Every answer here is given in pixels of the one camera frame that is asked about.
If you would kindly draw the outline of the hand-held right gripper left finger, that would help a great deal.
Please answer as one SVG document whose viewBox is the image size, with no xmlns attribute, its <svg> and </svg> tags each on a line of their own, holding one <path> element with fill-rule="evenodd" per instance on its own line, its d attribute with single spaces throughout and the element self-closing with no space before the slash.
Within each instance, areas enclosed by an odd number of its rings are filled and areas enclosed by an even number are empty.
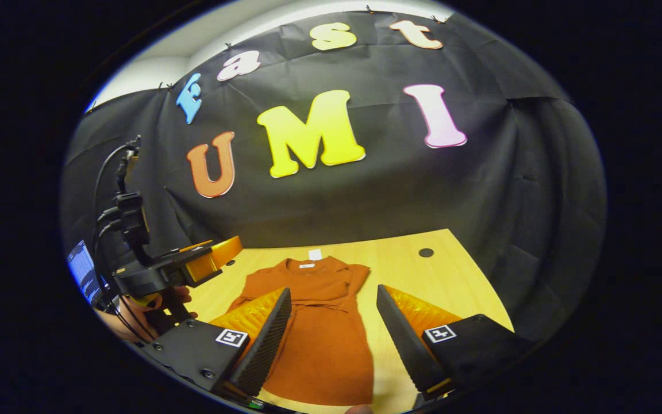
<svg viewBox="0 0 662 414">
<path fill-rule="evenodd" d="M 291 291 L 279 288 L 205 323 L 188 318 L 136 350 L 176 378 L 220 398 L 258 396 L 291 316 Z"/>
</svg>

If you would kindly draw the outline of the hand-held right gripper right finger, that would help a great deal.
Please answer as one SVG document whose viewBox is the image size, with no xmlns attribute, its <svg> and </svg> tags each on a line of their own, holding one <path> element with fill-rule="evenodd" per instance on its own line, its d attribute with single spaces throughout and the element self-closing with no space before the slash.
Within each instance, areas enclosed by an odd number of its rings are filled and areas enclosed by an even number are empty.
<svg viewBox="0 0 662 414">
<path fill-rule="evenodd" d="M 376 308 L 424 401 L 478 387 L 537 345 L 482 313 L 460 317 L 388 285 Z"/>
</svg>

